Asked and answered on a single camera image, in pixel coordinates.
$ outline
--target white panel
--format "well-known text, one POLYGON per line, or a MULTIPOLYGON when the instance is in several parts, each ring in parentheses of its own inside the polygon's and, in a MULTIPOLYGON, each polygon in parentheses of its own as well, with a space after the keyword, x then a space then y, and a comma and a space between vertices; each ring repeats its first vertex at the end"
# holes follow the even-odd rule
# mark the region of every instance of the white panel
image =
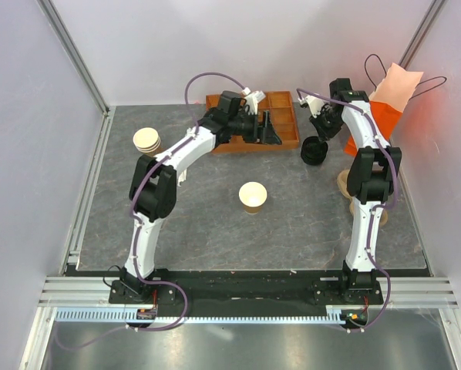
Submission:
POLYGON ((461 0, 446 4, 410 69, 448 77, 409 104, 394 139, 429 261, 461 307, 461 0))
POLYGON ((18 368, 101 114, 32 0, 0 0, 0 369, 18 368))
MULTIPOLYGON (((365 57, 398 61, 430 0, 54 2, 107 102, 129 105, 181 103, 187 81, 208 71, 265 91, 327 93, 337 77, 367 88, 365 57)), ((207 77, 190 98, 226 88, 207 77)))

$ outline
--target gray marble surface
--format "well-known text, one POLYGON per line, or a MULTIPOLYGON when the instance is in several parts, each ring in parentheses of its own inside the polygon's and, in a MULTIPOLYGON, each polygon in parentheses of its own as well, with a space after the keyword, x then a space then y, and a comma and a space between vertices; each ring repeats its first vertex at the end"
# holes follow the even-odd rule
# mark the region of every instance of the gray marble surface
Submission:
MULTIPOLYGON (((203 106, 195 106, 198 115, 203 106)), ((308 111, 295 107, 301 138, 314 135, 308 111)), ((130 249, 133 221, 128 191, 140 154, 133 134, 158 130, 163 147, 191 126, 184 106, 124 106, 116 109, 79 260, 80 270, 122 265, 130 249)), ((262 153, 207 154, 193 164, 178 189, 156 249, 156 266, 172 270, 340 268, 352 232, 349 201, 336 177, 352 158, 342 151, 346 132, 329 142, 319 167, 307 166, 300 149, 262 153), (268 190, 264 209, 246 214, 241 185, 257 181, 268 190)), ((380 229, 377 259, 387 268, 426 266, 406 198, 380 229)))

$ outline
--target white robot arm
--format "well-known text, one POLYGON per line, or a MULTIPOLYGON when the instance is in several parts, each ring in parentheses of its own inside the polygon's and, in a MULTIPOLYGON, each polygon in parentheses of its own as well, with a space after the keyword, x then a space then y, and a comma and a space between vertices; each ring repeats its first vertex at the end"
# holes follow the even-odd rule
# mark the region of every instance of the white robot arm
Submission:
MULTIPOLYGON (((354 204, 354 223, 351 245, 342 270, 346 277, 345 288, 370 288, 375 279, 375 266, 368 253, 375 257, 382 214, 382 208, 376 206, 386 202, 388 195, 393 191, 389 164, 379 147, 390 154, 397 173, 402 154, 399 148, 390 147, 379 132, 365 92, 352 90, 349 79, 336 79, 330 84, 330 94, 337 103, 325 104, 322 99, 311 95, 301 99, 300 103, 311 111, 310 122, 318 132, 318 148, 328 150, 328 146, 320 145, 335 136, 343 123, 348 126, 358 148, 347 180, 347 190, 354 204), (369 230, 372 216, 372 228, 369 230)), ((324 159, 325 156, 326 153, 323 153, 320 157, 324 159)))
MULTIPOLYGON (((331 93, 332 97, 348 101, 348 103, 361 109, 363 114, 371 116, 370 105, 365 93, 353 91, 350 82, 345 84, 344 80, 348 81, 348 79, 336 80, 334 91, 331 93)), ((243 93, 244 98, 234 92, 224 92, 220 96, 219 106, 210 109, 199 121, 200 128, 198 131, 190 130, 179 143, 158 154, 155 158, 141 156, 138 160, 130 190, 131 199, 133 199, 138 185, 154 162, 169 157, 156 173, 159 177, 158 184, 148 183, 143 188, 136 204, 136 215, 142 220, 141 231, 136 243, 136 256, 134 256, 135 234, 140 226, 135 221, 130 257, 125 265, 127 274, 135 277, 135 279, 137 276, 135 263, 142 278, 148 277, 154 270, 153 259, 156 242, 163 220, 171 212, 176 202, 176 183, 179 174, 219 144, 228 143, 233 135, 241 135, 244 141, 248 143, 281 143, 266 113, 264 114, 264 121, 262 123, 257 122, 257 105, 264 98, 264 94, 262 92, 249 92, 249 90, 244 90, 243 93), (242 100, 246 102, 243 106, 241 106, 242 100), (193 140, 182 146, 180 150, 175 150, 188 141, 190 136, 193 140)), ((350 107, 328 105, 323 102, 320 104, 312 96, 307 96, 301 102, 309 106, 311 110, 310 120, 317 129, 321 141, 331 139, 340 130, 341 125, 345 123, 358 147, 358 155, 348 176, 348 192, 353 197, 355 212, 351 246, 345 259, 343 271, 346 276, 346 289, 371 289, 375 282, 375 266, 368 258, 366 250, 369 220, 372 212, 374 212, 375 218, 369 244, 371 255, 374 257, 382 210, 377 208, 372 211, 372 209, 374 206, 386 202, 388 195, 392 192, 392 175, 388 164, 379 152, 372 126, 362 113, 350 107), (376 163, 382 168, 381 170, 373 170, 373 165, 376 163)), ((390 153, 398 172, 401 160, 399 149, 389 146, 378 127, 375 126, 375 130, 380 145, 390 153)))
POLYGON ((142 222, 140 225, 139 221, 135 220, 130 256, 125 263, 128 274, 137 277, 135 263, 142 278, 153 272, 153 259, 160 228, 176 202, 175 179, 192 163, 221 143, 228 143, 234 135, 242 136, 247 143, 281 144, 268 114, 264 114, 263 122, 258 122, 257 106, 265 94, 261 91, 251 92, 249 89, 243 90, 242 93, 244 97, 235 92, 223 92, 218 106, 205 114, 199 121, 198 129, 194 127, 188 130, 183 139, 168 150, 157 154, 155 158, 141 156, 138 159, 130 190, 131 199, 154 163, 168 157, 157 173, 158 184, 149 182, 137 201, 136 216, 142 222))

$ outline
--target black mounting plate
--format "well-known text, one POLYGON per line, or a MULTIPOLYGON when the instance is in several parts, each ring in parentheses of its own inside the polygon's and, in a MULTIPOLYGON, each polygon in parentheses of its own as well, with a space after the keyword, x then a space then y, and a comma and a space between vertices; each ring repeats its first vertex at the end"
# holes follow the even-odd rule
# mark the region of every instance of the black mounting plate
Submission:
MULTIPOLYGON (((325 314, 327 305, 382 304, 379 283, 375 291, 340 292, 336 271, 168 271, 155 270, 149 280, 171 281, 187 294, 188 317, 283 317, 325 314)), ((114 281, 111 304, 151 304, 156 289, 159 316, 179 316, 181 293, 172 287, 147 285, 138 295, 114 281)))

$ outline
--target wooden tray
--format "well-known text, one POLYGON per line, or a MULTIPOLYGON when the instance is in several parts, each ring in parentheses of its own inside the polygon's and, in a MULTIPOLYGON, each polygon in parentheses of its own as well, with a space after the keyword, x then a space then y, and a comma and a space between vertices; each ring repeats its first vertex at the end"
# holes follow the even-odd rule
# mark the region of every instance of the wooden tray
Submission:
MULTIPOLYGON (((269 110, 271 123, 280 136, 282 145, 246 144, 242 137, 235 136, 228 144, 221 144, 212 153, 258 152, 265 150, 287 150, 299 147, 298 123, 289 91, 266 92, 266 98, 258 104, 259 120, 263 111, 269 110)), ((217 106, 220 95, 207 95, 207 110, 217 106)))

